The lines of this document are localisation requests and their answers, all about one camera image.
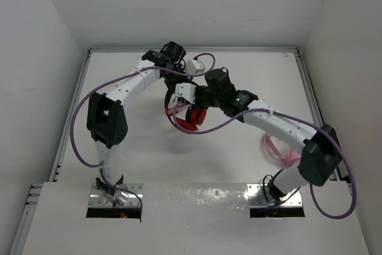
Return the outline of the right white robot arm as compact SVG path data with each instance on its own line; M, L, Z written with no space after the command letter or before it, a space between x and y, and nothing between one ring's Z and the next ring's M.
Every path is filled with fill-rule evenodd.
M290 116L284 118L257 95L238 90L223 69L205 75L206 85L196 88L195 105L218 107L230 118L262 129L293 148L299 163L278 171L267 185L267 193L279 201L289 192L307 184L323 186L341 162L338 138L330 125L315 130Z

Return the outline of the red headphones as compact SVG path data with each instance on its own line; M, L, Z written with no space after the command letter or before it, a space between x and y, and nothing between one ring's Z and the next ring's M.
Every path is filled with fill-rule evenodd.
M165 85L167 87L167 92L165 93L164 97L165 115L167 116L169 122L174 127L176 127L175 122L172 118L174 113L173 108L169 107L170 100L175 93L175 83L165 80ZM202 125L202 123L205 121L208 109L200 106L193 106L190 103L186 103L185 100L181 101L180 106L181 107L177 108L177 112L186 110L186 114L184 116L184 119L176 117L176 122L187 130L197 131L198 126Z

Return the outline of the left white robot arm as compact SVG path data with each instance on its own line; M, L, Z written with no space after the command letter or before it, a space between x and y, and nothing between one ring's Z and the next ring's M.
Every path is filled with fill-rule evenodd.
M160 78L168 82L184 79L183 76L162 72L158 67L183 73L180 62L185 55L184 48L172 41L159 52L150 50L141 57L128 79L118 80L108 93L94 93L90 96L87 129L95 142L101 164L101 177L96 179L96 184L109 198L115 196L118 192L115 188L123 183L119 168L119 144L128 132L127 106Z

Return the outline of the aluminium table frame rail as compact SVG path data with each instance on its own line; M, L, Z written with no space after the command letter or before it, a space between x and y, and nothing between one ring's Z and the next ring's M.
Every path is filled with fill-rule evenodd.
M129 106L125 180L144 183L143 222L86 218L96 170L68 143L77 102L93 87L130 72L143 49L92 49L85 56L48 182L32 185L10 254L367 254L356 213L331 220L301 189L305 217L250 218L247 183L280 167L260 149L262 132L237 121L205 136L175 131L163 115L158 81ZM210 51L238 88L271 106L322 124L295 48L187 48Z

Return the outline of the metal base plate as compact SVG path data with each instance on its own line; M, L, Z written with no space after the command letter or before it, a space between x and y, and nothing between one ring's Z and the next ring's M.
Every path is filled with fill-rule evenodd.
M247 195L249 206L252 208L266 208L278 205L286 208L300 208L303 201L299 189L294 189L285 196L280 197L279 201L273 199L270 194L264 194L267 191L267 183L250 183L247 184Z
M143 185L123 184L121 188L124 190L129 189L130 192L116 191L114 195L109 195L97 187L96 184L93 184L88 200L88 207L112 208L115 206L117 208L140 208L140 200L143 198Z

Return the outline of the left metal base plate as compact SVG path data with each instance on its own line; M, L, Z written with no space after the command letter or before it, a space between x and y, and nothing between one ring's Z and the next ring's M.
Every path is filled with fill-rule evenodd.
M97 187L96 184L93 184L88 200L88 207L112 208L115 206L117 208L140 208L140 200L143 198L143 185L123 184L121 188L124 190L129 189L130 192L116 191L114 195L109 195Z

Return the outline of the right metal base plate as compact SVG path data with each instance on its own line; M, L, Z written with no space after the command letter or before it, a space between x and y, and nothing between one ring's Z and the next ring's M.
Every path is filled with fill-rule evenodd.
M264 194L267 191L267 183L250 183L247 184L247 195L249 206L252 208L266 208L278 205L286 208L300 208L303 201L299 189L294 189L285 196L280 197L279 201L273 199L270 194Z

